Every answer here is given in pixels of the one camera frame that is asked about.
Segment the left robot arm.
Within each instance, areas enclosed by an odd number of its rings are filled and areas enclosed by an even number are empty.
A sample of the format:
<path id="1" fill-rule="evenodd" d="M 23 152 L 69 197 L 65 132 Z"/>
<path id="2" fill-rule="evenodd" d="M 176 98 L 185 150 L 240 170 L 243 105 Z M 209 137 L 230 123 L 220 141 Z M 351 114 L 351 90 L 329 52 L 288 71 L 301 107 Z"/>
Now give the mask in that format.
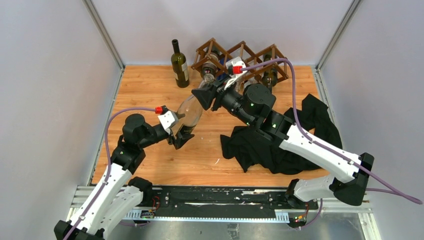
<path id="1" fill-rule="evenodd" d="M 172 127 L 186 115 L 158 113 L 159 124 L 151 126 L 138 113 L 125 119 L 117 147 L 108 154 L 100 182 L 72 217 L 54 227 L 58 240 L 106 240 L 123 218 L 137 205 L 153 199 L 153 184 L 134 173 L 145 158 L 145 148 L 166 140 Z"/>

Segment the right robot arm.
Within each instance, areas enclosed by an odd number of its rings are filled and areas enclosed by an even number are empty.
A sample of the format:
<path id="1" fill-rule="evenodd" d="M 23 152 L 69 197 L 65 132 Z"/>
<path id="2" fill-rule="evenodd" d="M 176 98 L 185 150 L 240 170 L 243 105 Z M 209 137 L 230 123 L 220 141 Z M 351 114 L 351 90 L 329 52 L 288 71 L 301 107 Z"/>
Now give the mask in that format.
<path id="1" fill-rule="evenodd" d="M 329 172 L 324 177 L 292 180 L 285 192 L 292 206 L 322 198 L 336 198 L 351 206 L 362 204 L 374 163 L 371 154 L 344 151 L 307 133 L 300 124 L 273 110 L 276 97 L 260 83 L 249 85 L 243 94 L 224 82 L 191 93 L 204 110 L 223 107 L 244 122 L 244 135 L 254 141 L 297 154 Z"/>

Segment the dark green wine bottle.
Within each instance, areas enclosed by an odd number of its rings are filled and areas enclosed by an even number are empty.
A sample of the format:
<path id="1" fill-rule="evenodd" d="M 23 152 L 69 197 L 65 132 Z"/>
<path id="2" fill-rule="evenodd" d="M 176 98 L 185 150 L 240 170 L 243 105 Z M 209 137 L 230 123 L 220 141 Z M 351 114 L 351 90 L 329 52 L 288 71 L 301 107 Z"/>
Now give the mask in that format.
<path id="1" fill-rule="evenodd" d="M 171 56 L 171 65 L 174 72 L 174 78 L 179 88 L 186 88 L 190 84 L 188 64 L 186 56 L 180 52 L 179 41 L 171 41 L 173 54 Z"/>

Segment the brown bottle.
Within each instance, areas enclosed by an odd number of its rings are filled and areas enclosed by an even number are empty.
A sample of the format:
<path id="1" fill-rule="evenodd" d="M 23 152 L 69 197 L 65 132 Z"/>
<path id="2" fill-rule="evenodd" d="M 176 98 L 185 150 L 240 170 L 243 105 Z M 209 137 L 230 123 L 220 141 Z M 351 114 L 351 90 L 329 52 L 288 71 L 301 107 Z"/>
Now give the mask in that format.
<path id="1" fill-rule="evenodd" d="M 218 50 L 212 50 L 208 60 L 202 64 L 200 76 L 203 78 L 206 74 L 211 74 L 213 77 L 216 76 L 217 65 L 214 61 L 219 60 L 220 52 Z"/>

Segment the tall clear glass bottle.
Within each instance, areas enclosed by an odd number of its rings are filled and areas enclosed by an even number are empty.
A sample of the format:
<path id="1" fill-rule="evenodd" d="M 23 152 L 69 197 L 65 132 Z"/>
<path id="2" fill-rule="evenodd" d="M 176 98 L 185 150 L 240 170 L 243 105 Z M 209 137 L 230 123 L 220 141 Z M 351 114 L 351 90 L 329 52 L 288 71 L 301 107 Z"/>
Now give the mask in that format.
<path id="1" fill-rule="evenodd" d="M 198 124 L 203 108 L 199 101 L 191 94 L 185 99 L 179 106 L 176 114 L 178 116 L 178 122 L 171 129 L 175 130 L 180 125 L 185 125 L 185 134 L 191 134 Z"/>

